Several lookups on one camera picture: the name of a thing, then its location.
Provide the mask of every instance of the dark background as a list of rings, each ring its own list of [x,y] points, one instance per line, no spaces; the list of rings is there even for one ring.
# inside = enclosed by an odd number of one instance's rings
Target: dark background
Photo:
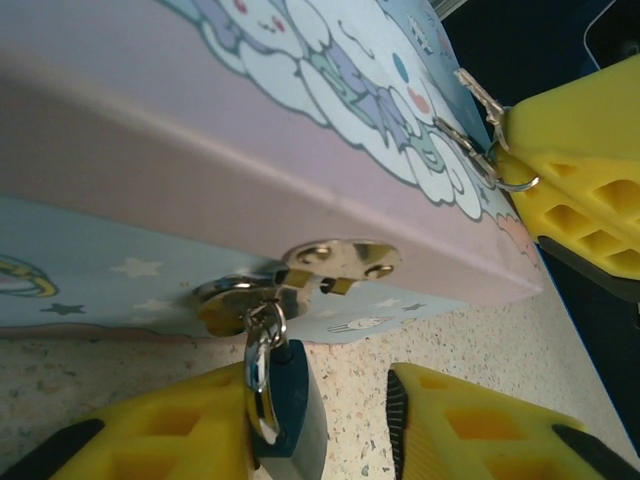
[[[618,1],[638,11],[640,0]],[[468,0],[444,24],[460,64],[503,104],[515,105],[597,70],[584,46],[584,34],[609,3]],[[629,15],[625,18],[624,28],[600,31],[616,35],[629,35],[629,28],[640,31],[637,17],[631,22]],[[604,42],[602,48],[611,57],[624,39],[596,40]],[[636,452],[640,452],[638,305],[618,299],[544,252],[542,257]]]

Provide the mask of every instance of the small key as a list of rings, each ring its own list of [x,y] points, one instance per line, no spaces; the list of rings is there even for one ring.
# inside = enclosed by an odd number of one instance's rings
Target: small key
[[[251,340],[247,343],[246,372],[253,371],[258,379],[261,375],[255,373],[261,365],[267,366],[262,393],[248,397],[253,402],[249,410],[258,417],[251,419],[253,455],[274,480],[320,480],[327,455],[327,419],[304,345],[287,340],[277,303],[259,311],[260,315],[246,322],[249,337],[275,348],[262,349],[262,355],[252,360],[251,352],[260,349]],[[275,317],[276,323],[268,316]],[[263,333],[252,333],[255,329]],[[258,383],[249,389],[255,393]]]
[[[502,148],[508,152],[509,145],[505,138],[505,116],[507,114],[507,108],[502,106],[495,98],[493,98],[487,91],[482,88],[482,85],[473,78],[473,76],[464,68],[460,68],[455,71],[456,77],[460,83],[467,87],[471,94],[482,104],[487,111],[487,122],[495,127],[495,136],[500,142]]]

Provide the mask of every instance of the speckled countertop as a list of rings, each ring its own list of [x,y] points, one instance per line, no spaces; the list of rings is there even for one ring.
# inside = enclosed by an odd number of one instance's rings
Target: speckled countertop
[[[239,361],[242,353],[223,343],[0,345],[0,471],[79,414]],[[544,294],[523,302],[467,307],[348,345],[310,345],[308,351],[331,436],[325,479],[393,478],[384,404],[387,369],[397,361],[577,417],[640,464],[549,281]],[[260,472],[256,478],[267,476]]]

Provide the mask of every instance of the printed star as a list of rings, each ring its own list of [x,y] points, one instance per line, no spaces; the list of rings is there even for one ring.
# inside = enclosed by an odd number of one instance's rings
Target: printed star
[[[393,307],[399,301],[396,298],[387,298],[384,302],[376,303],[373,306],[376,308]]]
[[[489,199],[487,198],[487,194],[485,193],[484,188],[478,187],[478,190],[480,190],[480,198],[483,199],[488,204]]]
[[[156,317],[135,316],[135,317],[131,317],[131,320],[129,320],[129,322],[132,323],[133,325],[149,325],[151,323],[155,323],[156,320],[157,320]]]
[[[158,268],[162,266],[164,262],[145,262],[138,260],[134,257],[128,257],[124,260],[124,265],[120,267],[111,267],[109,270],[112,272],[124,273],[129,278],[138,277],[157,277]]]
[[[427,305],[424,303],[414,303],[413,305],[410,305],[408,307],[402,307],[402,310],[404,310],[405,312],[408,312],[409,310],[417,310],[419,308],[422,307],[426,307]]]
[[[163,302],[162,300],[154,300],[150,298],[145,303],[140,305],[134,305],[133,308],[143,308],[150,312],[157,312],[159,310],[171,310],[173,308],[171,302]]]
[[[335,317],[338,314],[338,312],[334,312],[333,310],[323,310],[322,312],[319,312],[316,317],[318,318],[330,318],[330,317]]]
[[[58,315],[69,315],[70,313],[87,313],[83,312],[84,305],[63,305],[61,303],[52,303],[51,307],[43,308],[41,312],[52,312]]]

